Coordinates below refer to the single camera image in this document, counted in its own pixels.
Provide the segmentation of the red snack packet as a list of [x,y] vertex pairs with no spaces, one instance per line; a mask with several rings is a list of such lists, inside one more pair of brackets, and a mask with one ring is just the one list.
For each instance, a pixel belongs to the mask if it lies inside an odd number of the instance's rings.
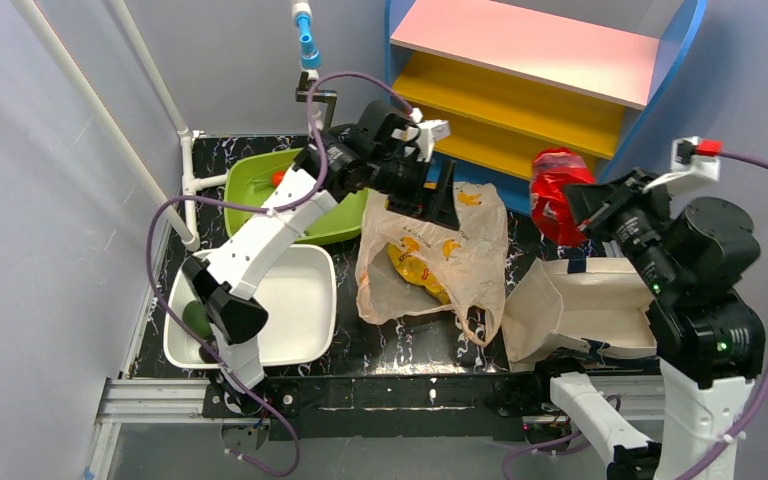
[[565,147],[541,151],[532,161],[529,186],[531,218],[540,233],[559,246],[579,247],[586,237],[578,230],[563,187],[592,184],[583,158]]

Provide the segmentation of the yellow snack packet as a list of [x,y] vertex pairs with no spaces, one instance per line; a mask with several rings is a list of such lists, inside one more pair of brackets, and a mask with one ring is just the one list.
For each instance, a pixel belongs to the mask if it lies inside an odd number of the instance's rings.
[[414,255],[414,252],[419,249],[420,246],[416,241],[405,237],[400,246],[389,243],[386,253],[395,271],[404,281],[423,288],[441,304],[450,304],[448,292],[433,275],[428,265]]

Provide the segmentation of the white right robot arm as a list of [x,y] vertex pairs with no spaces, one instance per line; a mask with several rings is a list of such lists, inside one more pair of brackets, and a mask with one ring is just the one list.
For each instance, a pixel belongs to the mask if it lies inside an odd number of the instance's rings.
[[604,184],[563,189],[588,238],[615,242],[652,294],[646,310],[664,381],[663,438],[633,429],[584,370],[545,370],[548,399],[599,453],[610,479],[730,479],[731,428],[762,370],[765,329],[736,292],[760,254],[751,217],[716,197],[677,216],[652,173],[636,169]]

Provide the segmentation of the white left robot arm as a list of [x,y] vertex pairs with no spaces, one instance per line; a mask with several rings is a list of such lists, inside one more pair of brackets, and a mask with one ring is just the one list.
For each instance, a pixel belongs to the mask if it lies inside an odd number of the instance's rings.
[[372,189],[396,214],[457,231],[454,164],[441,167],[435,187],[426,184],[435,144],[448,137],[446,120],[426,120],[371,102],[344,130],[314,130],[272,195],[221,247],[188,258],[182,273],[202,302],[217,346],[209,352],[224,377],[243,393],[260,383],[264,369],[258,334],[268,320],[255,293],[276,260],[345,197]]

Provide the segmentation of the banana print plastic bag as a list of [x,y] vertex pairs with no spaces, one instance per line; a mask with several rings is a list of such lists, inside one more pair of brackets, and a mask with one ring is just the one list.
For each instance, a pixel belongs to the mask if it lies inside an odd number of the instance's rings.
[[362,224],[356,306],[368,324],[453,312],[479,346],[497,335],[506,297],[507,210],[491,184],[454,185],[457,231],[407,218],[372,192]]

